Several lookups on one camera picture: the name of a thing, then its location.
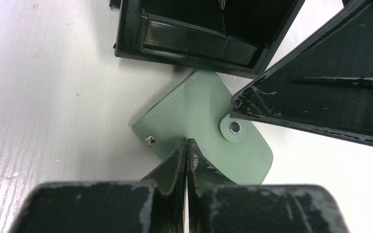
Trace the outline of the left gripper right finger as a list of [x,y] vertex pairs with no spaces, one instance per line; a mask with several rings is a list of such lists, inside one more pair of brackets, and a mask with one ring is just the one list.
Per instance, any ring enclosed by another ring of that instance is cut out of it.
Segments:
[[346,233],[333,196],[319,185],[238,185],[187,141],[192,233]]

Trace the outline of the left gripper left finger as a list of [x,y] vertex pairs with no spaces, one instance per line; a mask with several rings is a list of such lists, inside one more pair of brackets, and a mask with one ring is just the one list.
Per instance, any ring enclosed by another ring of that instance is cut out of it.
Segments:
[[27,197],[12,233],[181,233],[187,141],[139,181],[52,182]]

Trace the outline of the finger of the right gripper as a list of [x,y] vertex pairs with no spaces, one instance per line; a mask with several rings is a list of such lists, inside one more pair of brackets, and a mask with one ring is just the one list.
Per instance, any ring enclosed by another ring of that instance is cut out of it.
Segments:
[[231,103],[235,118],[373,147],[373,0],[350,0]]

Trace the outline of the green leather card holder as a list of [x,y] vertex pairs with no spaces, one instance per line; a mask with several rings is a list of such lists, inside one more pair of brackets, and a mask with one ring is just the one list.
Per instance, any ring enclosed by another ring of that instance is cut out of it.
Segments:
[[230,115],[232,94],[215,72],[199,70],[133,123],[135,135],[166,159],[181,138],[196,140],[203,156],[238,184],[261,184],[273,153],[248,120]]

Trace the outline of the black plastic bin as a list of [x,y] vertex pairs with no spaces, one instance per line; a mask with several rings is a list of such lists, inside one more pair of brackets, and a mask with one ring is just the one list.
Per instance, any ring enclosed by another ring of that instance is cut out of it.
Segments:
[[114,54],[255,79],[270,64],[302,0],[112,0]]

